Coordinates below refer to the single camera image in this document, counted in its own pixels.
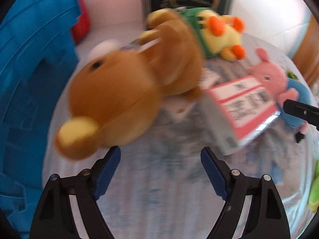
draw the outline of blue plastic bin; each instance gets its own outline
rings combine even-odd
[[[28,238],[55,104],[78,62],[77,0],[16,0],[0,25],[0,207]]]

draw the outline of blue clothing on pig plush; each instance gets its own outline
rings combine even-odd
[[[288,85],[287,85],[287,89],[286,90],[288,90],[290,88],[295,88],[297,90],[297,92],[299,93],[298,100],[297,100],[298,102],[301,102],[301,103],[304,103],[304,104],[311,104],[309,90],[301,82],[298,82],[298,81],[296,81],[294,79],[288,78]],[[303,119],[300,119],[300,118],[297,118],[295,116],[286,114],[282,107],[280,107],[279,105],[278,105],[278,107],[280,109],[280,116],[283,118],[284,121],[286,121],[286,123],[290,127],[297,128],[302,123],[304,123]]]

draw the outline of teddy bear eye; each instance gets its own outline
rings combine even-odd
[[[92,69],[92,70],[95,70],[95,69],[99,68],[102,64],[103,64],[102,61],[96,61],[96,62],[91,66],[91,69]]]

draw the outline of green plush toy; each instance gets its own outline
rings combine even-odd
[[[223,59],[233,61],[246,56],[241,45],[241,34],[245,29],[242,19],[220,16],[210,8],[186,9],[181,14],[194,28],[207,58],[219,54]]]
[[[317,212],[319,206],[319,162],[317,163],[315,180],[311,186],[308,205],[313,213]]]

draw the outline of black clip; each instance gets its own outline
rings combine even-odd
[[[232,239],[247,195],[252,195],[252,200],[240,239],[290,239],[286,212],[269,175],[259,179],[246,177],[236,169],[230,170],[209,147],[201,151],[201,161],[216,194],[225,200],[207,239]]]
[[[112,147],[91,169],[73,177],[51,175],[36,208],[30,239],[79,239],[69,195],[76,195],[90,239],[114,239],[96,200],[104,195],[121,160],[119,147]]]
[[[319,131],[319,108],[293,100],[285,100],[283,110],[289,115],[306,120]]]

